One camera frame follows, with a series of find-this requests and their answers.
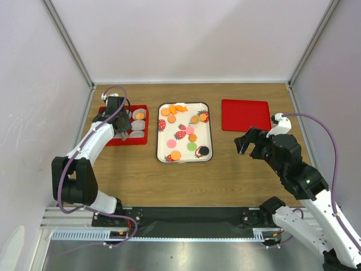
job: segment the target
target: black circle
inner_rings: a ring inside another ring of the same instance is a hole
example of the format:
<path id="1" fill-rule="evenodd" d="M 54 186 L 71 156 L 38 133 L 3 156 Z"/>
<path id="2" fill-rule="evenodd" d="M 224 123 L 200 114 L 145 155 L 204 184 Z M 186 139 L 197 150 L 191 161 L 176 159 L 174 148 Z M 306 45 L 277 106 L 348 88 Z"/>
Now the black circle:
<path id="1" fill-rule="evenodd" d="M 199 149 L 199 153 L 201 154 L 201 155 L 208 155 L 208 153 L 209 153 L 209 148 L 208 147 L 201 147 L 200 149 Z"/>

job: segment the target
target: white robotic arm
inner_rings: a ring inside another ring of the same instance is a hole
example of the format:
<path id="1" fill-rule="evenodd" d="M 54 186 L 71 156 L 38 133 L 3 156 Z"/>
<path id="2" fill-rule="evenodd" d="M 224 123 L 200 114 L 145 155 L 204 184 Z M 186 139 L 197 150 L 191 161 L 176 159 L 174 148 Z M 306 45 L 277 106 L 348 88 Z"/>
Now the white robotic arm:
<path id="1" fill-rule="evenodd" d="M 279 113 L 272 117 L 272 122 L 276 125 L 269 132 L 250 128 L 246 135 L 236 138 L 237 151 L 244 154 L 249 144 L 254 143 L 255 148 L 250 156 L 268 163 L 280 177 L 285 189 L 312 213 L 323 233 L 300 219 L 277 198 L 276 204 L 272 202 L 273 198 L 263 203 L 266 207 L 263 209 L 267 210 L 274 224 L 289 231 L 319 258 L 326 259 L 326 255 L 331 256 L 331 261 L 334 262 L 325 261 L 325 270 L 361 269 L 361 252 L 346 234 L 336 216 L 342 220 L 346 229 L 361 246 L 360 236 L 339 208 L 337 214 L 333 214 L 328 184 L 317 169 L 302 161 L 301 146 L 294 136 L 286 134 L 291 128 L 290 121 Z"/>
<path id="2" fill-rule="evenodd" d="M 88 206 L 104 213 L 122 214 L 121 201 L 98 189 L 93 172 L 93 165 L 106 144 L 116 133 L 131 128 L 124 108 L 109 120 L 109 116 L 120 108 L 122 101 L 123 97 L 117 94 L 108 96 L 107 107 L 95 117 L 82 141 L 65 157 L 56 157 L 52 161 L 52 189 L 55 200 L 58 199 L 59 182 L 65 165 L 73 158 L 61 187 L 62 201 Z M 75 177 L 71 176 L 73 172 L 76 172 Z"/>

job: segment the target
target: white wall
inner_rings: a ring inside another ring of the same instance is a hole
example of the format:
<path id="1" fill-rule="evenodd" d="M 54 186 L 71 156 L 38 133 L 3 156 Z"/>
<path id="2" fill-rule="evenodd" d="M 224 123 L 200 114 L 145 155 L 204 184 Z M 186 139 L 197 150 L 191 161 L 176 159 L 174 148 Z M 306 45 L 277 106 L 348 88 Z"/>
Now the white wall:
<path id="1" fill-rule="evenodd" d="M 95 82 L 288 80 L 330 0 L 53 0 Z"/>
<path id="2" fill-rule="evenodd" d="M 361 1 L 341 1 L 294 89 L 304 113 L 323 120 L 340 152 L 337 203 L 361 234 Z M 331 183 L 333 147 L 322 128 L 305 121 L 321 172 Z"/>
<path id="3" fill-rule="evenodd" d="M 0 10 L 0 251 L 24 225 L 25 270 L 52 199 L 51 161 L 72 148 L 89 87 L 41 1 L 2 0 Z"/>

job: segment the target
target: wooden table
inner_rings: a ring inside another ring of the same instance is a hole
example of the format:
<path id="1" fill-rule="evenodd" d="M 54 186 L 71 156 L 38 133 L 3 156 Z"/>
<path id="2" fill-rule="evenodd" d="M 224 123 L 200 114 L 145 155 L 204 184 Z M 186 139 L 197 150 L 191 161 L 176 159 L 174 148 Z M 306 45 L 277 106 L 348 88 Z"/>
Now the wooden table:
<path id="1" fill-rule="evenodd" d="M 98 85 L 91 104 L 86 133 L 98 113 L 101 93 L 109 85 Z M 147 84 L 124 85 L 131 104 L 149 108 L 148 144 L 105 147 L 94 172 L 99 188 L 118 197 L 127 206 L 258 206 L 278 196 L 290 206 L 300 203 L 288 193 L 277 175 L 261 160 L 238 155 L 234 138 L 243 135 L 221 129 L 221 100 L 266 100 L 270 113 L 294 112 L 285 84 Z M 165 102 L 205 102 L 212 126 L 212 160 L 204 164 L 162 164 L 156 159 L 157 113 Z M 292 134 L 309 163 L 297 119 L 291 117 Z"/>

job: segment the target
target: pink circle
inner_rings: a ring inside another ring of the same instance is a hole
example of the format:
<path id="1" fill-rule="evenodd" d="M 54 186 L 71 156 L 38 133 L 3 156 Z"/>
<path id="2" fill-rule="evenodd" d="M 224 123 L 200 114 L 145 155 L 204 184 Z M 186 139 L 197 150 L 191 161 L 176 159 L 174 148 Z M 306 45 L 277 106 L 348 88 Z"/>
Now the pink circle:
<path id="1" fill-rule="evenodd" d="M 170 139 L 167 141 L 168 148 L 175 148 L 177 145 L 177 142 L 174 139 Z"/>
<path id="2" fill-rule="evenodd" d="M 194 134 L 194 128 L 192 126 L 186 127 L 186 134 Z"/>

